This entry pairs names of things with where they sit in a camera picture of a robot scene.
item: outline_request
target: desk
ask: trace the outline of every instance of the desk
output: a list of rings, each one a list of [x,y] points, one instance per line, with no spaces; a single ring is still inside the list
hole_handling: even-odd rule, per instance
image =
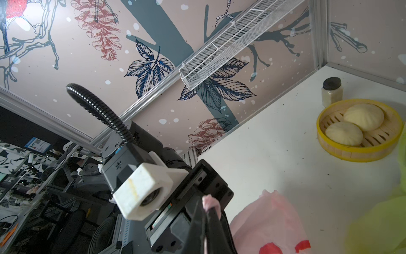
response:
[[[294,205],[313,253],[344,253],[348,226],[386,200],[400,182],[398,149],[370,163],[342,161],[317,140],[324,109],[321,88],[336,76],[344,99],[365,98],[393,107],[406,120],[406,92],[323,67],[223,138],[205,159],[234,191],[225,209],[229,221],[263,189],[279,191]]]

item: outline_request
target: green cloth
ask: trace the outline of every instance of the green cloth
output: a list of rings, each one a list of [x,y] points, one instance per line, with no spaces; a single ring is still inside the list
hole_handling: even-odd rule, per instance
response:
[[[406,254],[406,127],[399,140],[400,186],[354,222],[346,237],[347,254]]]

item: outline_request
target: camera lens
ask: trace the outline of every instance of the camera lens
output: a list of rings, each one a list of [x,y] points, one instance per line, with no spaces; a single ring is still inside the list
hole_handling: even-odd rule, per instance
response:
[[[161,188],[154,190],[151,194],[149,194],[142,202],[140,206],[146,206],[152,201],[156,199],[156,197],[159,195]]]

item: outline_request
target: red print on bag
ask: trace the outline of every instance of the red print on bag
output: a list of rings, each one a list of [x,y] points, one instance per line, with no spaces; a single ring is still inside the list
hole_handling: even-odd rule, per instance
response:
[[[296,253],[299,253],[301,250],[309,249],[310,242],[308,240],[301,241],[295,247]],[[276,246],[274,243],[267,243],[266,245],[262,246],[259,250],[259,254],[283,254],[282,250]]]
[[[309,249],[309,248],[310,248],[310,242],[308,240],[304,240],[296,245],[295,251],[296,251],[296,253],[299,253],[299,251]]]
[[[259,254],[283,254],[281,249],[274,243],[267,243],[259,250]]]

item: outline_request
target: black corrugated cable conduit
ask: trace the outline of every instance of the black corrugated cable conduit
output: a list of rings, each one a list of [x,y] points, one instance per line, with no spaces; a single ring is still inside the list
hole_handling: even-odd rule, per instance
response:
[[[98,175],[101,175],[99,170],[95,170],[95,171],[81,170],[80,172],[78,172],[78,176],[98,176]]]
[[[90,114],[105,125],[117,131],[124,143],[132,143],[134,136],[125,127],[121,119],[96,95],[81,85],[70,83],[66,86],[68,94]]]

